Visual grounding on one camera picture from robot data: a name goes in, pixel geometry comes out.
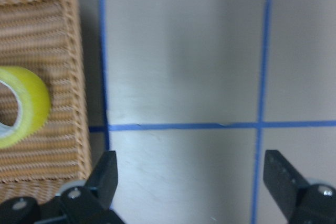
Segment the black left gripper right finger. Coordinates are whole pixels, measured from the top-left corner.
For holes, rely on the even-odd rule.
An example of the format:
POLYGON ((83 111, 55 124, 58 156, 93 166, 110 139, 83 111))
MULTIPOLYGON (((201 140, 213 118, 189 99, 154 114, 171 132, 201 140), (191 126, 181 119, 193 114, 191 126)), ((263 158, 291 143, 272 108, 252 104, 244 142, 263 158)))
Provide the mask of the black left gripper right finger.
POLYGON ((265 151, 263 181, 284 216, 293 215, 309 187, 278 150, 265 151))

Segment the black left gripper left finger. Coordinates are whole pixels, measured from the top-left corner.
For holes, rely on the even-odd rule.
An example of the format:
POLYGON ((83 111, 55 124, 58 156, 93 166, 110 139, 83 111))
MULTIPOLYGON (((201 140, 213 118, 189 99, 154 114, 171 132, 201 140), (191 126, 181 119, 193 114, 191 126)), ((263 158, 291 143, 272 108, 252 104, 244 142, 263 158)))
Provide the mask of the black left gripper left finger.
POLYGON ((85 183, 105 209, 110 208, 117 189, 116 151, 105 151, 85 183))

